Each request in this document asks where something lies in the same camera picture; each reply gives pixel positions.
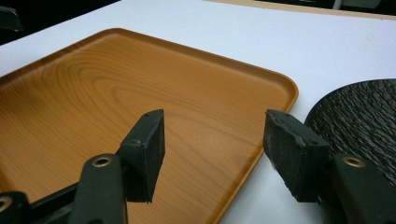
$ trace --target white table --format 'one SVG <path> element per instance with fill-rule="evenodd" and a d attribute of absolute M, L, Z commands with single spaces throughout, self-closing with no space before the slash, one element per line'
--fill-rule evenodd
<path fill-rule="evenodd" d="M 347 84 L 396 77 L 396 21 L 243 7 L 201 0 L 122 0 L 0 46 L 0 76 L 107 28 L 213 52 L 285 74 L 304 121 L 324 95 Z M 221 223 L 320 223 L 297 203 L 264 156 Z"/>

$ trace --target black mechanical arm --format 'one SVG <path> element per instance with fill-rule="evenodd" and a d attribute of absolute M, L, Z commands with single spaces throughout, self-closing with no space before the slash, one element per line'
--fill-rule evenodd
<path fill-rule="evenodd" d="M 292 196 L 318 203 L 324 223 L 396 224 L 396 192 L 367 160 L 330 145 L 292 115 L 268 110 L 264 150 Z"/>
<path fill-rule="evenodd" d="M 143 115 L 115 154 L 86 161 L 79 182 L 35 203 L 0 194 L 0 223 L 127 223 L 126 202 L 152 202 L 165 154 L 163 110 Z"/>

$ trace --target wood grain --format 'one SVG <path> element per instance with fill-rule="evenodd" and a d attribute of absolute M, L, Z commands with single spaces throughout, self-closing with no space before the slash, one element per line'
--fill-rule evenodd
<path fill-rule="evenodd" d="M 166 155 L 136 223 L 216 223 L 262 155 L 267 108 L 288 111 L 287 77 L 133 32 L 84 39 L 0 78 L 0 188 L 31 202 L 79 179 L 144 113 L 163 108 Z"/>

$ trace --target black bracket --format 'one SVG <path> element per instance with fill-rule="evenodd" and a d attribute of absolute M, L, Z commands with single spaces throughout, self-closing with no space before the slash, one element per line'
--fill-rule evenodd
<path fill-rule="evenodd" d="M 293 197 L 319 203 L 325 223 L 396 223 L 396 192 L 369 161 L 330 155 L 324 139 L 275 110 L 267 111 L 263 142 Z"/>

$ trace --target textured black surface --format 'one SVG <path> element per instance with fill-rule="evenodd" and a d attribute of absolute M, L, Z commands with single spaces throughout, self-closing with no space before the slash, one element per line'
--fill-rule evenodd
<path fill-rule="evenodd" d="M 360 82 L 323 97 L 305 125 L 326 139 L 331 155 L 371 161 L 396 189 L 396 79 Z"/>
<path fill-rule="evenodd" d="M 298 202 L 318 201 L 319 168 L 330 145 L 290 114 L 267 110 L 265 154 Z"/>

